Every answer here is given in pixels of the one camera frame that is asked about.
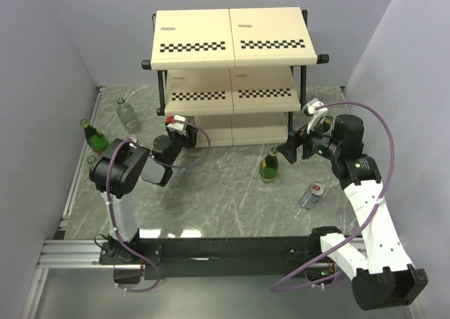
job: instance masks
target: black and white checkerboard strip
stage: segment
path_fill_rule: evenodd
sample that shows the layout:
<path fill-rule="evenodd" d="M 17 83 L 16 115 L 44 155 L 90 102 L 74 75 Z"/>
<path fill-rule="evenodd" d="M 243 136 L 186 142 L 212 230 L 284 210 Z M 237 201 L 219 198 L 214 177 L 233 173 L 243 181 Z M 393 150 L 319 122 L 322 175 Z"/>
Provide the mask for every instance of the black and white checkerboard strip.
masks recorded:
<path fill-rule="evenodd" d="M 255 49 L 255 48 L 304 48 L 306 47 L 304 45 L 303 39 L 298 40 L 241 40 L 240 41 L 240 47 L 245 50 L 247 48 L 249 49 Z"/>
<path fill-rule="evenodd" d="M 290 89 L 240 89 L 239 98 L 278 98 L 292 96 Z"/>
<path fill-rule="evenodd" d="M 172 101 L 197 101 L 197 100 L 224 100 L 225 91 L 223 92 L 187 92 L 172 93 Z"/>
<path fill-rule="evenodd" d="M 160 44 L 160 52 L 191 52 L 191 51 L 217 51 L 225 49 L 225 41 L 219 43 L 187 43 L 187 44 Z"/>

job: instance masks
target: silver can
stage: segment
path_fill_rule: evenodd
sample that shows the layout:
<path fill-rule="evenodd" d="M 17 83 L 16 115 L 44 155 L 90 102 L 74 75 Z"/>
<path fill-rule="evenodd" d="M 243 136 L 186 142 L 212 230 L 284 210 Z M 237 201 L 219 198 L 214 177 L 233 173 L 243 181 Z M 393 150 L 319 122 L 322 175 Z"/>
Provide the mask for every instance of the silver can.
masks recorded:
<path fill-rule="evenodd" d="M 302 198 L 300 198 L 300 206 L 305 209 L 312 209 L 324 195 L 325 186 L 321 182 L 313 182 L 308 186 Z"/>

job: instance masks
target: marble tabletop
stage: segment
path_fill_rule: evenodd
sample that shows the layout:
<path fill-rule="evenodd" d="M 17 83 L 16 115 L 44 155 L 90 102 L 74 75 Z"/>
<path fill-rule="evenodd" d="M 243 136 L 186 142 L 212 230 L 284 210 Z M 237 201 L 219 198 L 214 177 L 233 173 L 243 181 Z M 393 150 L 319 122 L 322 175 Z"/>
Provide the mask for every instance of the marble tabletop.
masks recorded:
<path fill-rule="evenodd" d="M 111 141 L 129 134 L 116 114 L 119 97 L 133 105 L 141 130 L 139 143 L 150 147 L 165 133 L 164 117 L 156 115 L 158 89 L 155 86 L 106 87 L 100 92 L 94 126 Z M 342 100 L 339 86 L 309 86 L 307 98 L 324 103 Z M 331 108 L 332 115 L 347 113 L 345 106 Z M 294 114 L 294 127 L 308 119 Z M 358 224 L 353 209 L 331 172 L 330 162 L 319 156 L 289 164 L 279 155 L 277 179 L 263 183 L 259 163 L 273 145 L 212 148 L 208 158 L 189 169 L 175 169 L 164 187 L 139 180 L 134 191 L 134 215 L 141 237 L 240 237 L 309 235 L 318 226 L 337 226 L 353 233 Z M 205 149 L 183 150 L 177 164 L 188 164 Z M 92 239 L 109 229 L 105 203 L 89 180 L 87 149 L 77 187 L 70 202 L 70 219 L 65 239 Z M 313 209 L 301 209 L 300 197 L 312 181 L 326 187 L 326 195 Z"/>

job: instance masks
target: purple hose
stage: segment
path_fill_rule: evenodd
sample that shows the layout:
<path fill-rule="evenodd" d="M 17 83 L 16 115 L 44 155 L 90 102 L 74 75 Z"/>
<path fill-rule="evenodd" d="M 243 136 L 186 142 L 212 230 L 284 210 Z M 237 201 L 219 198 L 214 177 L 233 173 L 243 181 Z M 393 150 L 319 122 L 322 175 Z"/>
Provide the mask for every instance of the purple hose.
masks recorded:
<path fill-rule="evenodd" d="M 174 119 L 173 121 L 174 121 L 174 122 L 179 122 L 180 124 L 185 124 L 185 125 L 187 125 L 187 126 L 194 127 L 194 128 L 196 128 L 196 129 L 198 129 L 199 131 L 201 131 L 201 132 L 203 133 L 203 135 L 206 137 L 206 141 L 208 141 L 208 148 L 206 149 L 206 152 L 205 152 L 205 154 L 203 155 L 203 157 L 201 157 L 198 161 L 194 161 L 194 162 L 192 162 L 192 163 L 190 163 L 190 164 L 185 164 L 185 165 L 177 166 L 177 165 L 175 165 L 175 164 L 162 163 L 162 162 L 157 161 L 156 159 L 153 159 L 153 161 L 155 161 L 155 162 L 158 163 L 158 164 L 161 164 L 161 165 L 164 166 L 164 167 L 169 167 L 169 168 L 191 168 L 191 167 L 194 167 L 195 165 L 199 164 L 199 163 L 202 162 L 204 159 L 206 159 L 206 157 L 207 157 L 208 154 L 210 153 L 210 149 L 211 149 L 211 140 L 210 140 L 210 137 L 208 136 L 208 134 L 206 134 L 206 131 L 205 131 L 203 128 L 201 128 L 201 127 L 199 127 L 199 126 L 196 126 L 196 125 L 194 125 L 194 124 L 192 124 L 192 123 L 190 123 L 190 122 L 187 122 L 187 121 L 181 121 L 181 120 L 175 120 L 175 119 Z"/>
<path fill-rule="evenodd" d="M 392 178 L 392 172 L 394 171 L 395 149 L 394 149 L 394 139 L 392 138 L 392 133 L 391 133 L 386 121 L 381 117 L 381 115 L 379 113 L 377 113 L 373 108 L 370 108 L 369 106 L 364 105 L 363 103 L 358 103 L 356 101 L 338 101 L 336 103 L 327 103 L 323 106 L 317 107 L 316 110 L 321 110 L 322 108 L 336 106 L 336 105 L 355 105 L 355 106 L 359 106 L 362 108 L 366 108 L 367 110 L 372 112 L 380 120 L 383 127 L 385 127 L 387 137 L 389 138 L 389 146 L 390 146 L 391 155 L 390 155 L 389 171 L 387 173 L 385 184 L 382 187 L 380 194 L 378 196 L 378 199 L 380 199 L 385 195 L 387 187 L 389 186 L 389 183 Z M 316 263 L 317 261 L 320 261 L 320 260 L 326 258 L 329 254 L 332 254 L 334 251 L 340 249 L 347 243 L 350 243 L 354 238 L 356 238 L 356 236 L 360 235 L 363 232 L 363 230 L 366 228 L 366 226 L 372 221 L 372 218 L 375 216 L 375 213 L 378 210 L 378 206 L 379 206 L 379 204 L 375 203 L 375 205 L 373 206 L 373 209 L 370 212 L 370 214 L 368 215 L 367 219 L 364 221 L 364 223 L 361 225 L 361 227 L 353 235 L 350 235 L 349 237 L 347 237 L 345 240 L 343 240 L 338 245 L 332 247 L 331 249 L 325 251 L 322 254 L 319 254 L 317 257 L 314 257 L 313 259 L 311 259 L 307 263 L 303 264 L 302 266 L 300 266 L 293 272 L 291 272 L 288 275 L 286 275 L 285 277 L 281 278 L 279 281 L 275 282 L 275 284 L 273 284 L 271 286 L 270 290 L 273 292 L 281 292 L 281 291 L 290 291 L 293 289 L 303 289 L 305 287 L 310 287 L 311 285 L 320 284 L 321 282 L 324 282 L 326 280 L 334 278 L 335 275 L 329 275 L 328 277 L 316 280 L 314 282 L 309 282 L 309 283 L 304 283 L 304 284 L 294 285 L 294 286 L 289 286 L 289 287 L 280 287 L 281 284 L 283 284 L 287 280 L 291 279 L 295 275 L 299 274 L 304 269 L 310 267 L 310 265 L 312 265 L 313 263 Z"/>
<path fill-rule="evenodd" d="M 134 251 L 131 247 L 128 247 L 125 244 L 125 241 L 123 239 L 123 237 L 120 235 L 119 233 L 119 229 L 117 229 L 117 222 L 115 220 L 115 215 L 114 215 L 114 208 L 113 208 L 113 199 L 111 198 L 111 194 L 110 194 L 110 182 L 111 182 L 111 171 L 113 170 L 113 165 L 114 165 L 114 161 L 115 158 L 117 157 L 117 154 L 119 154 L 120 149 L 123 147 L 123 145 L 127 144 L 127 143 L 131 143 L 133 145 L 135 145 L 137 147 L 137 144 L 135 144 L 135 142 L 131 141 L 131 140 L 123 140 L 118 146 L 117 148 L 115 148 L 114 153 L 112 154 L 111 160 L 110 160 L 110 165 L 108 166 L 108 172 L 106 174 L 106 197 L 108 199 L 109 202 L 109 210 L 110 210 L 110 216 L 111 216 L 111 225 L 112 227 L 115 229 L 115 234 L 117 236 L 117 240 L 119 241 L 119 243 L 130 253 L 132 253 L 134 256 L 143 259 L 144 261 L 146 261 L 147 263 L 149 263 L 156 271 L 156 281 L 153 283 L 153 285 L 151 285 L 150 287 L 147 287 L 145 289 L 129 289 L 123 285 L 118 285 L 119 288 L 123 289 L 126 292 L 146 292 L 146 291 L 150 291 L 151 289 L 154 289 L 156 287 L 156 285 L 158 285 L 158 283 L 161 280 L 161 271 L 160 269 L 156 266 L 155 263 L 153 263 L 150 259 L 148 259 L 147 257 L 143 256 L 142 254 L 139 254 L 138 252 Z"/>

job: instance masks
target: purple cable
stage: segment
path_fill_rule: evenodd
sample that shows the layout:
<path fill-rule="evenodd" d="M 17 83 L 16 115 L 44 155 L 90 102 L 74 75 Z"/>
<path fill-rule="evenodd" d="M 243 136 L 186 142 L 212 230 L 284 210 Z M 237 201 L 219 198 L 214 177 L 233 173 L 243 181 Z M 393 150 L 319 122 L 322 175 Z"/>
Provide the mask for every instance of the purple cable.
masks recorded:
<path fill-rule="evenodd" d="M 316 110 L 321 110 L 322 108 L 336 106 L 336 105 L 355 105 L 355 106 L 359 106 L 362 108 L 366 108 L 367 110 L 372 112 L 380 120 L 383 127 L 385 127 L 387 137 L 389 138 L 389 146 L 390 146 L 391 155 L 390 155 L 389 171 L 387 173 L 385 185 L 382 187 L 380 194 L 378 196 L 378 199 L 380 199 L 385 195 L 387 187 L 389 186 L 389 183 L 392 178 L 392 172 L 394 171 L 395 149 L 394 149 L 394 139 L 392 137 L 392 133 L 391 133 L 386 121 L 381 117 L 381 115 L 379 113 L 377 113 L 373 108 L 371 108 L 367 105 L 364 105 L 363 103 L 358 103 L 356 101 L 338 101 L 336 103 L 327 103 L 323 106 L 319 106 L 316 108 Z M 290 291 L 293 289 L 303 289 L 305 287 L 310 287 L 311 285 L 318 284 L 318 283 L 320 284 L 321 282 L 325 282 L 326 280 L 334 278 L 334 275 L 329 275 L 328 277 L 325 277 L 325 278 L 322 278 L 322 279 L 319 279 L 319 280 L 316 280 L 316 281 L 310 282 L 310 283 L 304 283 L 304 284 L 294 285 L 294 286 L 289 286 L 289 287 L 279 287 L 281 284 L 283 284 L 287 280 L 291 279 L 295 275 L 299 274 L 304 269 L 310 267 L 310 265 L 312 265 L 313 263 L 316 263 L 317 261 L 320 261 L 320 260 L 326 258 L 329 254 L 332 254 L 334 251 L 340 249 L 347 243 L 350 243 L 354 238 L 356 238 L 356 236 L 360 235 L 363 232 L 363 230 L 366 228 L 366 226 L 372 221 L 372 218 L 375 216 L 375 213 L 377 212 L 379 205 L 380 205 L 379 203 L 375 203 L 375 205 L 373 206 L 373 209 L 370 212 L 370 214 L 368 215 L 367 219 L 364 221 L 364 223 L 361 225 L 361 227 L 353 235 L 350 235 L 349 237 L 347 237 L 345 240 L 343 240 L 338 245 L 332 247 L 331 249 L 325 251 L 322 254 L 319 254 L 317 257 L 314 257 L 313 259 L 306 262 L 305 264 L 303 264 L 302 266 L 300 266 L 293 272 L 291 272 L 288 275 L 286 275 L 285 277 L 281 278 L 279 281 L 275 282 L 275 284 L 273 284 L 271 286 L 270 290 L 273 292 L 282 292 L 282 291 Z"/>
<path fill-rule="evenodd" d="M 202 133 L 203 133 L 203 135 L 206 137 L 206 141 L 208 141 L 208 148 L 206 149 L 206 153 L 203 155 L 203 157 L 201 157 L 198 161 L 194 161 L 194 162 L 192 162 L 192 163 L 190 163 L 190 164 L 185 164 L 185 165 L 180 165 L 180 166 L 177 166 L 177 165 L 175 165 L 175 164 L 168 164 L 168 163 L 162 163 L 162 162 L 159 162 L 158 160 L 156 160 L 156 159 L 153 159 L 153 161 L 155 161 L 156 163 L 158 163 L 158 164 L 161 164 L 162 166 L 164 166 L 164 167 L 169 167 L 169 168 L 191 168 L 191 167 L 194 167 L 195 165 L 197 165 L 197 164 L 199 164 L 200 162 L 202 162 L 204 159 L 206 159 L 206 157 L 208 156 L 208 154 L 210 153 L 210 149 L 211 149 L 211 140 L 210 140 L 210 137 L 208 136 L 208 134 L 206 134 L 206 131 L 202 128 L 202 127 L 199 127 L 199 126 L 196 126 L 196 125 L 194 125 L 194 124 L 192 124 L 192 123 L 190 123 L 190 122 L 187 122 L 187 121 L 181 121 L 181 120 L 173 120 L 174 122 L 179 122 L 179 123 L 181 123 L 181 124 L 185 124 L 185 125 L 187 125 L 187 126 L 191 126 L 191 127 L 193 127 L 193 128 L 196 128 L 196 129 L 198 129 L 199 131 L 201 131 Z"/>
<path fill-rule="evenodd" d="M 150 259 L 148 259 L 147 257 L 143 256 L 142 254 L 139 254 L 138 252 L 134 251 L 131 247 L 128 247 L 125 244 L 125 241 L 123 239 L 123 237 L 120 235 L 119 233 L 119 229 L 117 229 L 117 222 L 115 220 L 115 215 L 114 215 L 114 208 L 113 208 L 113 199 L 111 198 L 111 194 L 110 194 L 110 183 L 111 183 L 111 171 L 113 170 L 113 165 L 114 165 L 114 161 L 115 158 L 117 157 L 117 154 L 119 154 L 120 149 L 127 143 L 131 143 L 132 145 L 135 145 L 137 147 L 137 144 L 131 140 L 123 140 L 118 146 L 117 148 L 115 148 L 114 153 L 112 154 L 111 160 L 110 160 L 110 165 L 108 166 L 108 172 L 106 174 L 106 197 L 108 199 L 109 202 L 109 210 L 110 210 L 110 216 L 111 216 L 111 225 L 112 227 L 115 229 L 115 234 L 117 236 L 117 240 L 119 241 L 119 243 L 130 253 L 132 253 L 134 256 L 143 259 L 144 261 L 146 261 L 147 263 L 149 263 L 156 271 L 156 281 L 153 283 L 153 285 L 151 285 L 150 287 L 147 287 L 145 289 L 129 289 L 123 285 L 118 285 L 119 288 L 123 289 L 126 292 L 146 292 L 146 291 L 150 291 L 151 289 L 154 289 L 156 287 L 156 285 L 158 285 L 158 283 L 161 280 L 161 271 L 160 269 L 156 266 L 155 263 L 153 263 Z"/>

